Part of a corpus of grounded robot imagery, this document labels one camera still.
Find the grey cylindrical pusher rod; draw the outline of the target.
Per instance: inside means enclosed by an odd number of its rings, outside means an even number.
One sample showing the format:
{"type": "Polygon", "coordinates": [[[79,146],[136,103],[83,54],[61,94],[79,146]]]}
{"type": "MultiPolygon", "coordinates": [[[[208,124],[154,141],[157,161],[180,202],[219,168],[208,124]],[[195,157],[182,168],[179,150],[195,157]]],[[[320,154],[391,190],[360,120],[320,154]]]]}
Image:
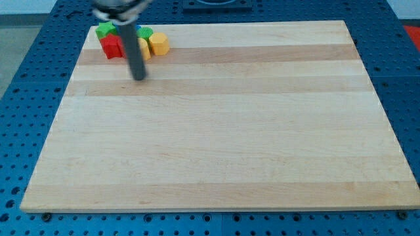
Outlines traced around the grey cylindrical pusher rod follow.
{"type": "Polygon", "coordinates": [[[141,49],[138,45],[135,22],[124,23],[118,28],[132,78],[135,81],[141,81],[146,78],[147,73],[141,49]]]}

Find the silver robot tool mount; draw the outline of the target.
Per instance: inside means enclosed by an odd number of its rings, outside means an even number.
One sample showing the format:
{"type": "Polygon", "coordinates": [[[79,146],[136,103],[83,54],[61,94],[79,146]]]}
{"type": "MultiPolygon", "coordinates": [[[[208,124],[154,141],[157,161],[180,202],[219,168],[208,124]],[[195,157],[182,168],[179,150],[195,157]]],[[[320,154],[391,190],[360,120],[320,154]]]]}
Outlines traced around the silver robot tool mount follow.
{"type": "Polygon", "coordinates": [[[94,15],[117,25],[135,22],[152,0],[92,0],[94,15]]]}

